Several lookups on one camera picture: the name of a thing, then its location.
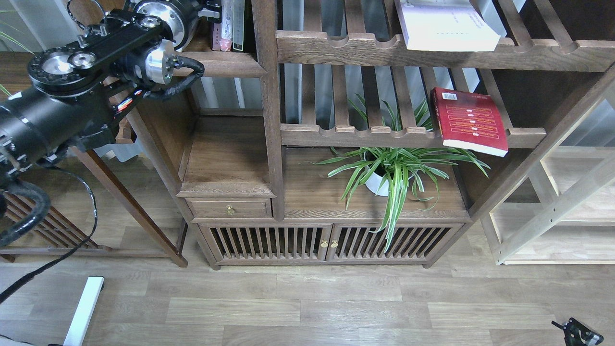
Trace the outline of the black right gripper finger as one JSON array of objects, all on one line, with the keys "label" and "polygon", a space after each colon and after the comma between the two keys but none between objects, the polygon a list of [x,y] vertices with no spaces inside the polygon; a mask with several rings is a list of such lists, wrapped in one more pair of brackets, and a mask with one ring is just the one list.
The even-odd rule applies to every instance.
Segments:
[{"label": "black right gripper finger", "polygon": [[551,324],[562,329],[566,346],[597,346],[604,341],[600,333],[573,317],[570,317],[563,325],[556,321],[552,321]]}]

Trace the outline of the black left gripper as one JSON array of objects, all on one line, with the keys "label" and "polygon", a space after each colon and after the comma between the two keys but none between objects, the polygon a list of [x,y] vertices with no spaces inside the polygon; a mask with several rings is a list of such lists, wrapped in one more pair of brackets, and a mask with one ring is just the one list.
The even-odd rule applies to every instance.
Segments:
[{"label": "black left gripper", "polygon": [[131,0],[130,9],[165,21],[171,28],[175,50],[182,52],[191,41],[198,18],[222,22],[221,0]]}]

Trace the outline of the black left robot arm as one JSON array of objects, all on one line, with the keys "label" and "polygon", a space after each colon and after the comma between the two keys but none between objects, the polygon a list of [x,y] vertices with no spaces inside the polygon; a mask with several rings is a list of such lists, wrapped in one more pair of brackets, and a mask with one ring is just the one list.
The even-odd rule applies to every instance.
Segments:
[{"label": "black left robot arm", "polygon": [[37,53],[28,64],[32,86],[1,105],[1,191],[35,202],[1,232],[7,246],[48,214],[50,198],[18,179],[33,164],[55,170],[70,146],[81,151],[114,144],[119,123],[143,99],[167,100],[204,75],[178,49],[201,17],[220,23],[219,0],[127,0],[66,46]]}]

